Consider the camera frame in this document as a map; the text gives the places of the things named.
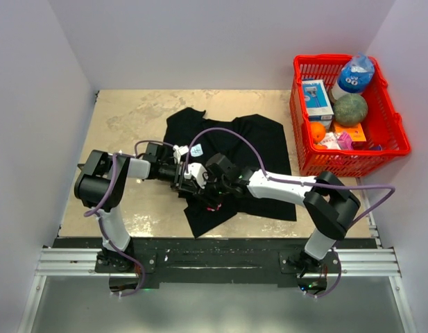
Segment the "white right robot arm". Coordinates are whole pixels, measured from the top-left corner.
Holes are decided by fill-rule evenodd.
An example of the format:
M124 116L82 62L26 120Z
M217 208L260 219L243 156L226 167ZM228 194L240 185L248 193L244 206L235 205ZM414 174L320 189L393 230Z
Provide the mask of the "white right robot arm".
M301 275L315 273L325 256L345 238L361 203L328 171L319 176L295 177L269 173L256 167L240 167L218 153L206 164L190 163L184 177L196 185L197 194L216 209L223 196L271 199L304 207L315 229L305 246L286 262Z

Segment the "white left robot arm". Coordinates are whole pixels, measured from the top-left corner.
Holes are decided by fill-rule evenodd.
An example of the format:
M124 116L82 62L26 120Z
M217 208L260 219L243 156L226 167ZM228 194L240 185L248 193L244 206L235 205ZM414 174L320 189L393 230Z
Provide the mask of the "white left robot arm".
M186 195L199 194L205 188L204 168L186 165L186 146L149 141L145 153L127 155L93 150L82 164L74 185L74 196L81 201L86 217L95 217L102 234L96 270L120 273L152 273L156 256L135 250L121 213L126 181L161 180L175 191Z

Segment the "black garment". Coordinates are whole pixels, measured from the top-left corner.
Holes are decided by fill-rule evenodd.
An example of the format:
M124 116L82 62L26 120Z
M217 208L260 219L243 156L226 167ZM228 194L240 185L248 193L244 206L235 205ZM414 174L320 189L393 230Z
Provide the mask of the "black garment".
M268 172L291 174L283 125L259 114L236 117L231 121L217 121L206 119L204 111L185 108L166 119L164 141L186 146L198 133L208 128L226 128L241 135L259 153ZM189 161L205 164L217 153L224 154L237 166L259 168L258 159L248 145L223 131L205 133L199 138L192 148ZM229 195L216 212L209 211L204 203L192 196L187 197L186 202L184 213L195 238L238 213L282 221L297 220L295 205L272 199L235 198Z

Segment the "pink flower brooch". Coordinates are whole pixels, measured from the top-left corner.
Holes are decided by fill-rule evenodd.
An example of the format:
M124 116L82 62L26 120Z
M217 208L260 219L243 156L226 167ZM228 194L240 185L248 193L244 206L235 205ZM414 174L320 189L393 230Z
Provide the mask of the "pink flower brooch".
M219 211L221 209L221 207L222 207L222 204L218 204L215 207L206 207L206 209L210 212L216 212L216 211Z

